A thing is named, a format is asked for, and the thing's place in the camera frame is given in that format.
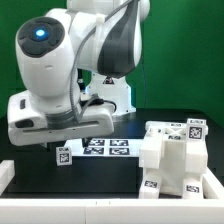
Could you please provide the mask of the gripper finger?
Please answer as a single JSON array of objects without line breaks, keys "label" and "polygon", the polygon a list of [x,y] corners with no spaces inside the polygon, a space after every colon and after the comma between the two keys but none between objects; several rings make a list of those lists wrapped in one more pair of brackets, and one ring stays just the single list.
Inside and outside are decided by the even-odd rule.
[{"label": "gripper finger", "polygon": [[91,138],[82,138],[82,146],[88,147],[90,141],[91,141]]}]

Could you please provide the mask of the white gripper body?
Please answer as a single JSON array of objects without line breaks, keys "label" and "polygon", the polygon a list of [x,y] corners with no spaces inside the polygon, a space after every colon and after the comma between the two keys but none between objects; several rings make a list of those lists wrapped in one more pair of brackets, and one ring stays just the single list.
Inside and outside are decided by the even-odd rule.
[{"label": "white gripper body", "polygon": [[112,113],[114,106],[108,103],[88,107],[78,124],[66,128],[49,128],[46,118],[19,101],[9,101],[8,136],[13,145],[24,146],[110,135],[114,131]]}]

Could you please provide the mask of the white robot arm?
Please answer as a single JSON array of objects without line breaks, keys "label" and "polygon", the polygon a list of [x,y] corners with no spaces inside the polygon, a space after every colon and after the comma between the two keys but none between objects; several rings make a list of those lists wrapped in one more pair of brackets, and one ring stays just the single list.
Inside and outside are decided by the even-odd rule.
[{"label": "white robot arm", "polygon": [[26,90],[10,97],[8,135],[16,146],[109,135],[110,103],[81,99],[80,69],[121,78],[138,65],[150,0],[67,0],[25,22],[15,49]]}]

